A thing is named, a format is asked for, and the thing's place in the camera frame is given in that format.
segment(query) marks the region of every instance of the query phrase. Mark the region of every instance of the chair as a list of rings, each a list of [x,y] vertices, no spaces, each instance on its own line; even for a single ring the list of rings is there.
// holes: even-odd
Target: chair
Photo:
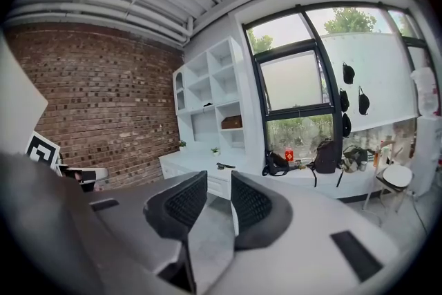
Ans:
[[[387,210],[385,211],[387,215],[385,220],[388,219],[390,211],[393,209],[393,207],[396,212],[399,211],[399,208],[402,205],[402,201],[405,197],[405,194],[407,194],[408,186],[410,185],[410,182],[413,177],[413,173],[408,167],[401,166],[398,162],[393,163],[393,159],[397,156],[398,153],[401,152],[398,151],[397,153],[395,153],[394,150],[395,144],[396,142],[394,140],[387,140],[381,144],[380,149],[377,151],[377,153],[380,154],[382,148],[389,145],[392,146],[390,150],[391,151],[390,156],[388,157],[389,158],[388,164],[382,165],[381,161],[379,161],[378,165],[376,166],[373,176],[372,189],[367,194],[367,198],[365,199],[365,203],[363,205],[363,211],[368,211],[367,206],[370,196],[373,193],[373,191],[376,189],[376,185],[381,184],[381,194],[379,194],[379,199],[381,200],[382,204],[383,204],[382,195],[385,189],[387,189],[390,193],[394,194],[393,202],[390,204],[390,206],[387,207]],[[381,224],[380,226],[382,226],[383,221],[381,218],[379,219]]]

